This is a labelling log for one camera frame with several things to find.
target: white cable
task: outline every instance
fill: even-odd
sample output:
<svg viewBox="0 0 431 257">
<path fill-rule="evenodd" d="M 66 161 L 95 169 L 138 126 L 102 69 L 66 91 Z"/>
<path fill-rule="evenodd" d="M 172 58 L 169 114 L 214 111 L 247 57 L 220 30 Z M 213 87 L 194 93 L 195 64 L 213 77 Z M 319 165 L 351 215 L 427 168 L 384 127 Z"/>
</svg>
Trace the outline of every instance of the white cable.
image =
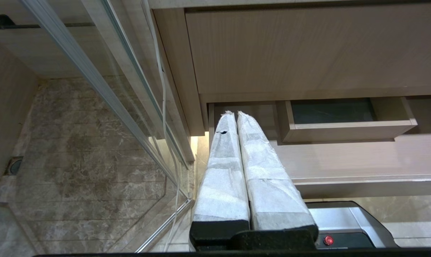
<svg viewBox="0 0 431 257">
<path fill-rule="evenodd" d="M 168 247 L 169 247 L 169 242 L 171 239 L 171 235 L 172 235 L 172 232 L 174 230 L 174 226 L 176 225 L 176 220 L 177 220 L 177 205 L 179 203 L 180 181 L 179 181 L 179 174 L 177 172 L 176 158 L 174 156 L 174 153 L 171 150 L 170 142 L 169 142 L 169 139 L 168 139 L 168 136 L 166 133 L 166 127 L 167 127 L 167 124 L 166 124 L 166 85 L 165 85 L 165 78 L 163 77 L 163 72 L 162 72 L 163 67 L 161 65 L 161 57 L 160 57 L 160 52 L 158 50 L 158 41 L 157 41 L 157 37 L 156 37 L 156 33 L 155 33 L 155 27 L 154 27 L 153 22 L 152 22 L 152 16 L 150 15 L 149 1 L 148 0 L 142 0 L 141 5 L 142 5 L 142 10 L 145 11 L 145 15 L 147 17 L 150 32 L 152 33 L 152 39 L 154 41 L 155 55 L 156 55 L 156 59 L 157 59 L 157 63 L 158 63 L 158 72 L 160 73 L 161 86 L 163 87 L 163 106 L 161 109 L 161 111 L 163 113 L 163 134 L 165 135 L 165 141 L 166 141 L 166 144 L 168 145 L 168 150 L 171 153 L 172 161 L 174 162 L 174 169 L 176 171 L 177 192 L 176 192 L 176 205 L 175 205 L 175 212 L 174 212 L 175 215 L 174 215 L 174 220 L 172 221 L 171 230 L 169 231 L 168 239 L 166 240 L 165 249 L 163 251 L 163 252 L 167 252 Z"/>
</svg>

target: glass shower door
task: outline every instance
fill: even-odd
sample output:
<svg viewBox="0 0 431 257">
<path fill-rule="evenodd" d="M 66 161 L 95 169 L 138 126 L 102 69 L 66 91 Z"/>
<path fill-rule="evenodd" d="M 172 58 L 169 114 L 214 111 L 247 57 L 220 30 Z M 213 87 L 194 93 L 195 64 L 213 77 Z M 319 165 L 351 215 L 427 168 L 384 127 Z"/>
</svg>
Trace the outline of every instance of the glass shower door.
<svg viewBox="0 0 431 257">
<path fill-rule="evenodd" d="M 39 25 L 10 29 L 31 35 L 23 48 L 39 58 L 26 65 L 41 80 L 11 210 L 37 254 L 146 250 L 192 192 L 193 155 L 171 90 L 163 111 L 156 59 L 110 1 L 21 3 Z"/>
</svg>

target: floor drain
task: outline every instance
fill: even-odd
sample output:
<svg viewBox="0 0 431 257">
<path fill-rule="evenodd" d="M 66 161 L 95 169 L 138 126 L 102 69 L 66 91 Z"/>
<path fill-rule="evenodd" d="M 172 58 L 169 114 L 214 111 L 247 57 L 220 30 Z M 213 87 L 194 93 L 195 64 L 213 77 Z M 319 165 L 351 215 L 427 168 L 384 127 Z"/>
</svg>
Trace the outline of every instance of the floor drain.
<svg viewBox="0 0 431 257">
<path fill-rule="evenodd" d="M 18 173 L 22 159 L 23 156 L 12 157 L 9 161 L 9 165 L 7 166 L 5 175 L 15 176 Z"/>
</svg>

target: wall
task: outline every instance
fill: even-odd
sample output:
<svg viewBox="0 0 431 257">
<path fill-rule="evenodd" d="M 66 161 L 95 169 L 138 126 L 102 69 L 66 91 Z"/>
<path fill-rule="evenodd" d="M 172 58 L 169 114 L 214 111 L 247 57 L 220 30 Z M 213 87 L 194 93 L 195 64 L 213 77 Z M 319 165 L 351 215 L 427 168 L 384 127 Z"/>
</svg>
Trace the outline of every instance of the wall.
<svg viewBox="0 0 431 257">
<path fill-rule="evenodd" d="M 64 23 L 91 22 L 80 0 L 50 0 L 51 7 Z M 37 24 L 18 0 L 0 0 L 0 14 L 16 24 Z M 111 65 L 111 52 L 95 26 L 68 28 L 102 75 L 117 75 Z M 46 79 L 81 77 L 81 73 L 42 28 L 0 30 L 0 42 L 39 77 Z"/>
<path fill-rule="evenodd" d="M 0 177 L 11 157 L 36 90 L 36 75 L 0 45 Z"/>
</svg>

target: white wrapping paper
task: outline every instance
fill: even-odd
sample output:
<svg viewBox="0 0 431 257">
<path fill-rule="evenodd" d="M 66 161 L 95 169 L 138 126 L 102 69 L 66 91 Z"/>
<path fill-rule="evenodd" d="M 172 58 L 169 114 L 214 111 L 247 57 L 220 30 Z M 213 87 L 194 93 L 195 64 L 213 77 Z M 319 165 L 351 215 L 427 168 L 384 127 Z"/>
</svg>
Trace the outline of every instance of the white wrapping paper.
<svg viewBox="0 0 431 257">
<path fill-rule="evenodd" d="M 282 230 L 315 221 L 256 120 L 238 112 L 238 134 L 254 230 Z"/>
<path fill-rule="evenodd" d="M 195 205 L 194 221 L 250 220 L 235 115 L 226 112 L 215 130 Z"/>
</svg>

